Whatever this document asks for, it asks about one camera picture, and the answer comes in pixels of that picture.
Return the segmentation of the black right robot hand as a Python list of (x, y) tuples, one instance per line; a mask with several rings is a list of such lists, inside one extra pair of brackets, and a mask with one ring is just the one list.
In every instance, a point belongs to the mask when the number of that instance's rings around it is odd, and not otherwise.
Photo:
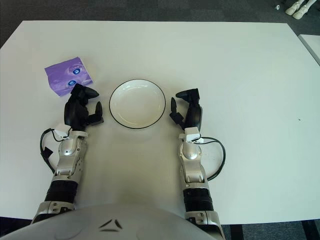
[(177, 103), (172, 97), (170, 102), (171, 113), (169, 114), (171, 119), (183, 130), (185, 128), (197, 127), (200, 131), (202, 125), (202, 107), (199, 104), (199, 90), (197, 88), (188, 89), (178, 92), (175, 96), (187, 102), (188, 109), (186, 116), (183, 117), (179, 112), (177, 112)]

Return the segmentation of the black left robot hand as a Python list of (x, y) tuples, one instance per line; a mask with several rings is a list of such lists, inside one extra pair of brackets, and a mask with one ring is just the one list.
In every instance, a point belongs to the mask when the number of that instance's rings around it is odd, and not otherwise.
[(73, 131), (86, 131), (87, 126), (94, 126), (104, 122), (103, 108), (97, 102), (95, 113), (89, 114), (87, 104), (90, 99), (97, 98), (99, 93), (90, 87), (76, 83), (71, 91), (71, 96), (64, 107), (64, 124)]

